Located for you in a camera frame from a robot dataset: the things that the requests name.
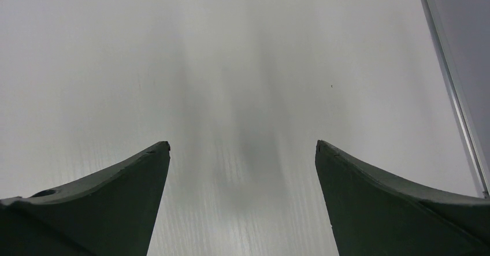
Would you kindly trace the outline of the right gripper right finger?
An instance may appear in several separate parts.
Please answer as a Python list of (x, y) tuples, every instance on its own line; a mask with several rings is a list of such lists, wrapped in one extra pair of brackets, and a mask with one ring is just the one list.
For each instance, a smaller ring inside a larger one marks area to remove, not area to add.
[(488, 255), (489, 200), (438, 190), (317, 142), (340, 255)]

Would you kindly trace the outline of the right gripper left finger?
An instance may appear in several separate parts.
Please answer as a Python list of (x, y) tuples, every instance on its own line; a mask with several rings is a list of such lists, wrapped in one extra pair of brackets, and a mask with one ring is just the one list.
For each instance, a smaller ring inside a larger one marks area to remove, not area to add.
[(1, 200), (2, 255), (146, 255), (170, 164), (158, 142), (117, 164)]

